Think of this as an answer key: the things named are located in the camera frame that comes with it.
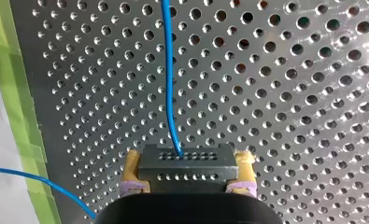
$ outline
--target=perforated metal sheet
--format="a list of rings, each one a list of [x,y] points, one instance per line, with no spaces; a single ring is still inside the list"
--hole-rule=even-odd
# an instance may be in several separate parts
[[[99,212],[129,148],[172,146],[156,1],[12,0],[53,181]],[[369,0],[172,0],[184,147],[258,156],[284,223],[369,223]],[[55,194],[63,223],[87,223]]]

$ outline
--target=white surface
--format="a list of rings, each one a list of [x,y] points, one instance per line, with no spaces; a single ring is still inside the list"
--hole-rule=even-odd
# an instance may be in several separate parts
[[[0,167],[21,170],[21,159],[0,93]],[[0,174],[0,224],[39,223],[23,177]]]

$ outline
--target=blue cable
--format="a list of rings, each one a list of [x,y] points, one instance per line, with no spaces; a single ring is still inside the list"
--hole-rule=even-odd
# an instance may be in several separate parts
[[[170,18],[170,3],[169,0],[162,0],[162,15],[163,15],[163,28],[164,28],[164,44],[165,44],[165,57],[166,57],[166,116],[169,131],[172,136],[173,146],[176,149],[176,153],[179,157],[183,156],[181,150],[175,121],[173,119],[173,39],[172,39],[172,21]]]
[[[30,179],[41,181],[47,185],[49,185],[51,188],[56,189],[60,191],[62,194],[68,196],[71,200],[76,202],[91,218],[96,218],[96,214],[91,211],[91,209],[82,201],[80,200],[76,195],[72,194],[67,189],[64,189],[60,187],[59,185],[53,183],[52,181],[48,180],[45,177],[39,176],[39,175],[32,175],[21,171],[16,170],[9,170],[5,168],[0,168],[0,173],[9,174],[9,175],[21,175]]]

